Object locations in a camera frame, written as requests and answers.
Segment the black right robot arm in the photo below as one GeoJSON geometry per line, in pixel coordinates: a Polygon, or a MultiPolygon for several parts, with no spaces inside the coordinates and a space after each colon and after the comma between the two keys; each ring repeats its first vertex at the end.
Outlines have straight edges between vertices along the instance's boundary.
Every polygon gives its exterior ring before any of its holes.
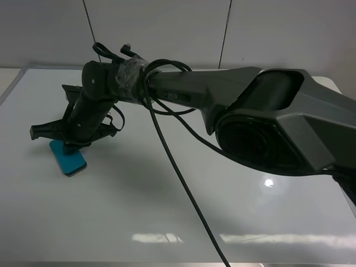
{"type": "Polygon", "coordinates": [[[159,71],[165,64],[139,57],[88,62],[82,84],[64,86],[63,117],[32,126],[31,138],[63,141],[71,152],[116,134],[103,123],[116,102],[166,101],[199,110],[207,134],[235,162],[283,176],[327,174],[355,199],[354,100],[304,70],[159,71]]]}

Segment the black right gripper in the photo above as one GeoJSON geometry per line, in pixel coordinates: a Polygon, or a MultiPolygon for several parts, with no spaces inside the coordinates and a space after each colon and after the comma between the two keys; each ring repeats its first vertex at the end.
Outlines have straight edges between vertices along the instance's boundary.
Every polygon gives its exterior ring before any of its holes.
{"type": "Polygon", "coordinates": [[[113,95],[104,90],[88,86],[62,85],[68,105],[60,120],[32,125],[32,140],[40,137],[62,141],[63,153],[72,155],[80,147],[89,146],[92,142],[106,136],[114,136],[117,128],[102,121],[116,103],[113,95]]]}

